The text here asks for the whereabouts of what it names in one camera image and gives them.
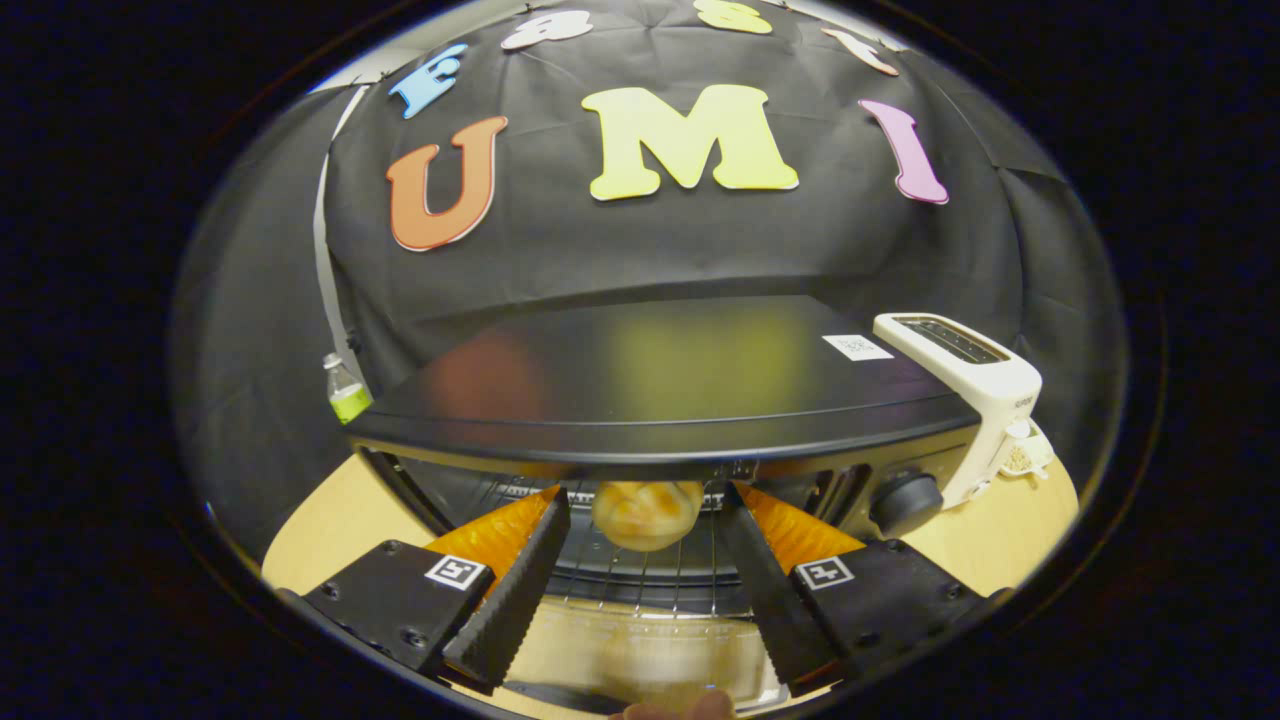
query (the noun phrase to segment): yellow letter m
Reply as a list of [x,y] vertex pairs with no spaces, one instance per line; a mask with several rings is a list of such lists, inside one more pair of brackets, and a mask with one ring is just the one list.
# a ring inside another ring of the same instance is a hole
[[764,118],[768,96],[741,85],[712,85],[681,115],[643,87],[588,95],[582,108],[600,115],[604,173],[591,181],[596,200],[653,195],[658,173],[644,167],[643,142],[682,187],[703,177],[712,143],[719,141],[716,182],[731,190],[791,190],[800,183],[782,161]]

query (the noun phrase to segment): finger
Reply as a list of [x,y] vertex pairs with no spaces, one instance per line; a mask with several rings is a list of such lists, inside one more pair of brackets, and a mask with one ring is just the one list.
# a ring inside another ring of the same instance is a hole
[[707,691],[689,711],[685,720],[733,720],[733,698],[721,689]]
[[622,711],[623,720],[680,720],[675,712],[667,712],[657,705],[641,702]]

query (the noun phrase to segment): pink letter i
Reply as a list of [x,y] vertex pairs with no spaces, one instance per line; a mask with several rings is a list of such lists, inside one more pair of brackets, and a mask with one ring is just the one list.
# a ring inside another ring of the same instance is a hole
[[915,136],[915,118],[874,100],[859,100],[858,104],[876,115],[888,138],[888,146],[893,149],[893,156],[897,158],[897,179],[893,182],[897,190],[911,200],[946,205],[947,188],[933,177],[929,159],[924,155],[920,138]]

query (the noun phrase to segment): bread roll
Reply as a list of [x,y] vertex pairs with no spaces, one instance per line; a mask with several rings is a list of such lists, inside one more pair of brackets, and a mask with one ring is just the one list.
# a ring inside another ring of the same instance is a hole
[[591,519],[618,547],[652,552],[689,534],[703,506],[703,484],[600,483]]

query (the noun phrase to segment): screw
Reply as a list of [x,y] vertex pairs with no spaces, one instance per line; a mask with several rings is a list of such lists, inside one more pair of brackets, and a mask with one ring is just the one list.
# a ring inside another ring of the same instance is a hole
[[401,639],[404,641],[404,644],[411,644],[417,648],[426,647],[426,635],[415,628],[404,628],[401,630]]

